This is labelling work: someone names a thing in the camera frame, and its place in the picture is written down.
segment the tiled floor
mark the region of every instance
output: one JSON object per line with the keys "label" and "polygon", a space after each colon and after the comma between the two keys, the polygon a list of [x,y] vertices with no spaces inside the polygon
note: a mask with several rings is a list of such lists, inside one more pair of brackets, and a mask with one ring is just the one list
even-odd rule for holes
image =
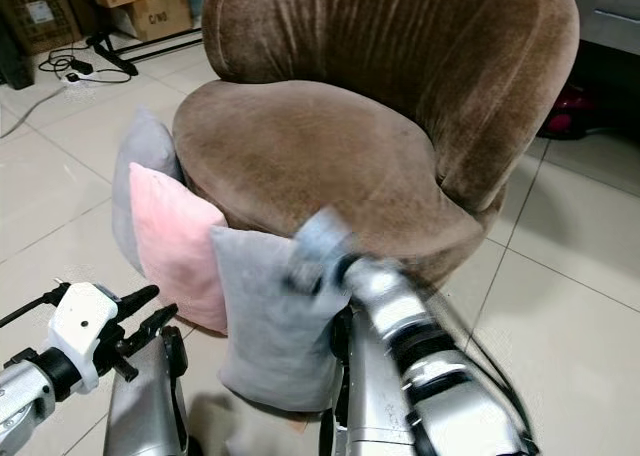
{"label": "tiled floor", "polygon": [[[52,287],[56,276],[99,281],[119,294],[144,284],[111,237],[119,138],[138,104],[170,125],[185,95],[216,76],[201,46],[140,70],[127,84],[68,90],[0,141],[0,315]],[[40,74],[24,91],[0,87],[2,130],[57,84]],[[640,144],[604,135],[537,140],[511,178],[489,239],[448,284],[522,391],[546,455],[638,453],[638,224]],[[39,308],[0,330],[0,360],[39,347],[50,314]],[[188,335],[190,420],[207,454],[223,454],[222,441],[238,425],[255,429],[249,454],[315,453],[316,424],[299,433],[233,398],[216,379],[225,341],[179,324]],[[109,392],[103,381],[94,394],[59,405],[21,454],[101,454]]]}

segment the pink pillow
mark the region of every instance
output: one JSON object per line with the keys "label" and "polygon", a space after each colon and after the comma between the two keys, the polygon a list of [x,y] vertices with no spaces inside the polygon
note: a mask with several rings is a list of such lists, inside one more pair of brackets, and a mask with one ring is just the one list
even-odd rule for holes
{"label": "pink pillow", "polygon": [[164,304],[179,315],[226,333],[222,285],[209,236],[224,215],[175,179],[139,164],[129,165],[131,213],[144,274],[160,288]]}

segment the chair seat cushion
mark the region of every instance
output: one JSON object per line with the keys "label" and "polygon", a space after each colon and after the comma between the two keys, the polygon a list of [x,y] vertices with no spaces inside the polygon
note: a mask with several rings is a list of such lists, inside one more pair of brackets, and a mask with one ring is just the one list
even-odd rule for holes
{"label": "chair seat cushion", "polygon": [[335,86],[213,81],[180,106],[174,138],[187,184],[231,227],[292,236],[333,205],[364,250],[400,258],[483,233],[440,190],[420,127]]}

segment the gray pillow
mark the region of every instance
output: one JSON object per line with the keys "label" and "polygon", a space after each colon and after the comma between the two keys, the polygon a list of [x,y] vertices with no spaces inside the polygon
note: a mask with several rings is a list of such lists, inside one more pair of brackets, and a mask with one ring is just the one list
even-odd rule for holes
{"label": "gray pillow", "polygon": [[349,301],[334,286],[315,296],[286,284],[295,242],[254,231],[212,227],[227,308],[229,346],[222,384],[285,411],[330,407],[335,358],[330,322]]}
{"label": "gray pillow", "polygon": [[118,151],[111,186],[111,229],[124,257],[144,274],[133,231],[129,163],[160,171],[181,182],[183,179],[169,130],[143,106],[136,110]]}

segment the floor tile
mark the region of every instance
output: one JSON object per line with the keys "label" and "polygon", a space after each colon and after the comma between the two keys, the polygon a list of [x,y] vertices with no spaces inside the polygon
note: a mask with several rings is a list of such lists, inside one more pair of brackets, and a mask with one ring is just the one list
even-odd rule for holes
{"label": "floor tile", "polygon": [[99,456],[104,449],[104,435],[107,432],[107,418],[100,422],[82,438],[65,456]]}
{"label": "floor tile", "polygon": [[138,71],[153,78],[162,78],[181,69],[194,66],[206,61],[207,55],[202,44],[196,44],[186,49],[173,51],[152,59],[136,63]]}
{"label": "floor tile", "polygon": [[204,83],[208,83],[214,79],[220,78],[213,71],[213,68],[211,68],[209,61],[203,61],[190,68],[171,73],[161,78],[161,81],[178,91],[190,94]]}
{"label": "floor tile", "polygon": [[544,162],[510,248],[640,309],[640,198]]}
{"label": "floor tile", "polygon": [[198,330],[186,341],[189,369],[182,378],[191,432],[204,446],[205,454],[218,455],[221,443],[237,441],[238,454],[252,456],[313,456],[317,454],[319,424],[309,424],[300,433],[282,418],[248,405],[218,381],[227,342]]}
{"label": "floor tile", "polygon": [[[0,294],[4,295],[0,298],[0,315],[55,287],[54,277],[100,282],[119,296],[144,286],[144,279],[123,259],[113,241],[110,215],[110,204],[102,204],[0,264]],[[137,329],[159,307],[156,301],[149,303],[123,327],[127,331]],[[52,307],[39,307],[0,329],[0,362],[29,346],[42,350],[52,314]],[[182,323],[172,324],[183,334],[190,330]],[[20,455],[59,455],[71,448],[108,411],[112,378],[103,377],[98,389],[87,396],[75,395],[57,405],[56,412],[36,429]]]}
{"label": "floor tile", "polygon": [[478,250],[447,282],[443,293],[457,310],[465,324],[475,323],[491,281],[498,270],[505,248],[485,240]]}
{"label": "floor tile", "polygon": [[509,373],[542,454],[636,454],[640,315],[508,251],[476,335]]}
{"label": "floor tile", "polygon": [[185,95],[159,82],[120,95],[46,126],[41,133],[104,178],[111,180],[120,141],[139,105],[147,106],[169,129]]}
{"label": "floor tile", "polygon": [[109,198],[107,183],[41,136],[0,146],[0,261]]}
{"label": "floor tile", "polygon": [[640,196],[640,139],[591,134],[578,141],[552,141],[545,160]]}
{"label": "floor tile", "polygon": [[489,233],[489,239],[496,243],[506,246],[509,242],[518,215],[527,198],[538,166],[540,166],[540,158],[542,158],[544,154],[547,142],[546,139],[534,139],[527,152],[522,156],[522,159],[513,170],[507,185],[507,199],[502,208],[502,213],[500,213],[500,216]]}
{"label": "floor tile", "polygon": [[[61,83],[52,74],[36,73],[37,84],[28,88],[15,91],[6,86],[0,87],[0,104],[9,108],[16,116],[23,115],[37,101],[51,95],[60,88]],[[103,78],[111,78],[111,75],[103,75]],[[114,79],[120,79],[122,75],[114,75]],[[67,89],[42,103],[27,119],[27,123],[34,128],[42,128],[55,121],[59,121],[69,115],[83,109],[105,102],[119,94],[133,91],[151,82],[147,76],[136,76],[125,84],[102,84],[93,82],[81,82],[67,85]]]}
{"label": "floor tile", "polygon": [[[18,117],[11,113],[8,109],[0,106],[0,134],[4,134],[9,131],[18,122]],[[11,141],[17,137],[22,136],[33,131],[33,129],[26,123],[18,126],[18,128],[11,134],[0,139],[0,144]]]}

